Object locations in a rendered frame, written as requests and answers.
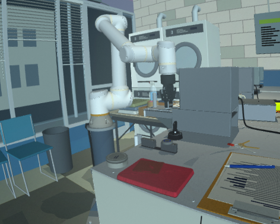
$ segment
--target white robotic arm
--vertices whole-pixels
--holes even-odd
[[[159,41],[156,46],[135,46],[124,35],[127,27],[128,22],[121,15],[101,15],[96,19],[97,30],[111,41],[112,87],[110,92],[101,89],[90,93],[89,125],[92,128],[111,126],[113,122],[109,111],[129,107],[132,104],[133,94],[126,85],[125,63],[159,61],[159,73],[163,76],[163,79],[161,77],[163,81],[170,79],[171,82],[172,76],[176,73],[173,42]]]

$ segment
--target chair backrest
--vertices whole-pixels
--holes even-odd
[[[31,114],[0,121],[0,131],[5,145],[32,136],[36,140]]]

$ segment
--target joystick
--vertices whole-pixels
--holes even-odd
[[[173,130],[168,133],[168,139],[170,140],[180,140],[183,138],[183,134],[177,130],[177,122],[173,123]]]

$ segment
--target brick wall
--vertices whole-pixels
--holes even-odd
[[[269,0],[270,11],[280,11],[280,0]],[[133,0],[136,31],[157,28],[159,13],[163,27],[192,22],[192,8],[199,5],[198,20],[219,27],[221,66],[264,67],[280,70],[280,54],[257,55],[254,14],[268,12],[267,0]]]

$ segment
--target black cable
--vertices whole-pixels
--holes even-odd
[[[256,88],[256,96],[257,96],[257,99],[259,99],[258,98],[258,90],[257,90],[257,86],[255,85],[255,88]]]
[[[248,127],[249,129],[255,129],[255,130],[258,130],[258,131],[280,134],[280,132],[275,132],[275,131],[270,131],[270,130],[263,130],[263,129],[257,129],[257,128],[255,128],[255,127],[249,127],[249,126],[246,124],[246,122],[245,122],[243,100],[242,100],[240,97],[239,97],[238,99],[241,100],[241,103],[242,103],[243,121],[244,121],[244,124],[245,124],[246,127]]]

